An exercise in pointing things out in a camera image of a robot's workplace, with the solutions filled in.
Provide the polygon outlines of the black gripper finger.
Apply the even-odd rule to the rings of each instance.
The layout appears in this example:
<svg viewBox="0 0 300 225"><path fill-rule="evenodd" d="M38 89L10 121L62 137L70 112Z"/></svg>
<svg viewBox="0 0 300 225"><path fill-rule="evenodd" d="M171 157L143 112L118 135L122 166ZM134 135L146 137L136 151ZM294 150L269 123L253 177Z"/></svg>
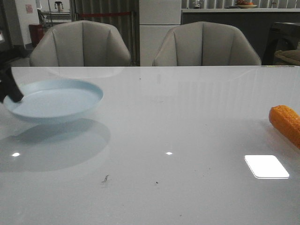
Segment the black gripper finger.
<svg viewBox="0 0 300 225"><path fill-rule="evenodd" d="M17 86L12 75L10 66L0 68L0 102L3 103L6 96L9 96L13 102L19 102L23 94Z"/></svg>

